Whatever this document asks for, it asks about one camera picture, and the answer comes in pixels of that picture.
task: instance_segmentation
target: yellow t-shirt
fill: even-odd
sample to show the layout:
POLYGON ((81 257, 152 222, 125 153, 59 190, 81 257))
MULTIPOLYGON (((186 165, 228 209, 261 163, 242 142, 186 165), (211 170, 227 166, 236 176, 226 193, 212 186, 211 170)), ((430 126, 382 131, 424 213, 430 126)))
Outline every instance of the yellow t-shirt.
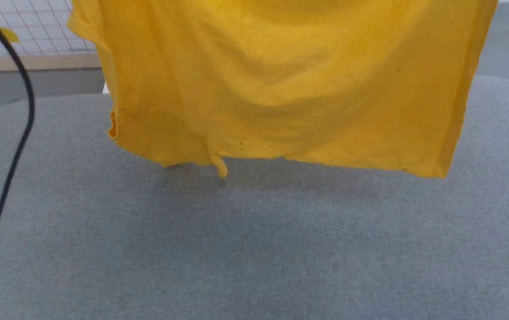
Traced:
POLYGON ((278 158, 445 177, 497 0, 73 0, 110 137, 165 166, 278 158))

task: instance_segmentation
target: gray table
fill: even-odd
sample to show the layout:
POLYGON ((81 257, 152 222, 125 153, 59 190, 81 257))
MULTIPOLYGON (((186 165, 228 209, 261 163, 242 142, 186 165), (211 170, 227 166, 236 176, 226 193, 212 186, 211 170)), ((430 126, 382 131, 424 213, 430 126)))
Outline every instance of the gray table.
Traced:
MULTIPOLYGON (((474 82, 445 181, 228 160, 222 183, 116 147, 109 97, 38 104, 0 319, 509 319, 509 81, 474 82)), ((26 114, 0 108, 0 189, 26 114)))

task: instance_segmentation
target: white grid paper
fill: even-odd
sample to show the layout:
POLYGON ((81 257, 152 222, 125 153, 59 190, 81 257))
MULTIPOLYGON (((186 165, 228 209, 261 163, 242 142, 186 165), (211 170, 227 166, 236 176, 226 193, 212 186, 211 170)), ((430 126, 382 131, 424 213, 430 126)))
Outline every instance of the white grid paper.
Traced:
MULTIPOLYGON (((96 53, 94 44, 67 28, 71 0, 0 0, 0 27, 19 37, 12 43, 20 55, 96 53)), ((0 56, 8 56, 0 43, 0 56)))

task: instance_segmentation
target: black cable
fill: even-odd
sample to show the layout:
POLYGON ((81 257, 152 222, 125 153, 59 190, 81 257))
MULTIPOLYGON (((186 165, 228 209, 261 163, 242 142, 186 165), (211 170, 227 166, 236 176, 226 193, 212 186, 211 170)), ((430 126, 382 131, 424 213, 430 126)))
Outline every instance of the black cable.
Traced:
POLYGON ((4 211, 4 205, 7 199, 7 194, 9 192, 9 188, 11 186, 11 180, 15 175, 15 169, 17 168, 17 164, 19 162, 19 158, 21 157, 21 153, 23 152, 23 148, 25 147, 25 142, 27 142, 27 138, 29 137, 29 133, 31 133, 31 129, 33 128, 33 122, 35 121, 35 96, 33 95, 33 85, 31 84, 31 79, 29 79, 29 74, 25 69, 21 59, 19 59, 19 55, 15 52, 11 43, 4 36, 2 31, 0 30, 0 41, 4 45, 7 52, 10 54, 11 59, 13 59, 15 65, 17 65, 17 69, 23 77, 23 82, 25 82, 25 89, 27 89, 27 99, 29 100, 29 116, 27 118, 27 125, 25 126, 25 130, 23 131, 23 135, 21 136, 21 140, 17 146, 17 150, 15 151, 15 155, 13 157, 13 161, 11 161, 10 169, 7 173, 7 178, 4 184, 4 189, 2 191, 2 195, 0 197, 0 218, 2 212, 4 211))

